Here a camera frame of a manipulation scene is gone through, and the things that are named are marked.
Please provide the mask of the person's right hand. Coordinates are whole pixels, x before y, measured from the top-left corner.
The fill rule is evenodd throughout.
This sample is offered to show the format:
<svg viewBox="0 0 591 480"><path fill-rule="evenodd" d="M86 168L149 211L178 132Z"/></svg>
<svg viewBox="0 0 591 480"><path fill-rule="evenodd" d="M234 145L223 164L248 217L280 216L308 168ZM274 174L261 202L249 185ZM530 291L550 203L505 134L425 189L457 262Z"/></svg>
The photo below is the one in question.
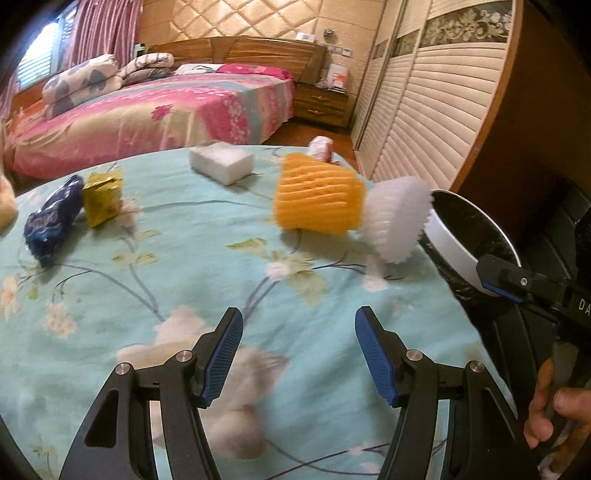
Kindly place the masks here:
<svg viewBox="0 0 591 480"><path fill-rule="evenodd" d="M553 390L555 365L546 360L538 372L534 397L529 406L524 435L531 449L548 442L555 433L553 420L563 417L571 423L558 449L543 461L542 477L559 479L571 465L590 435L590 391L582 388Z"/></svg>

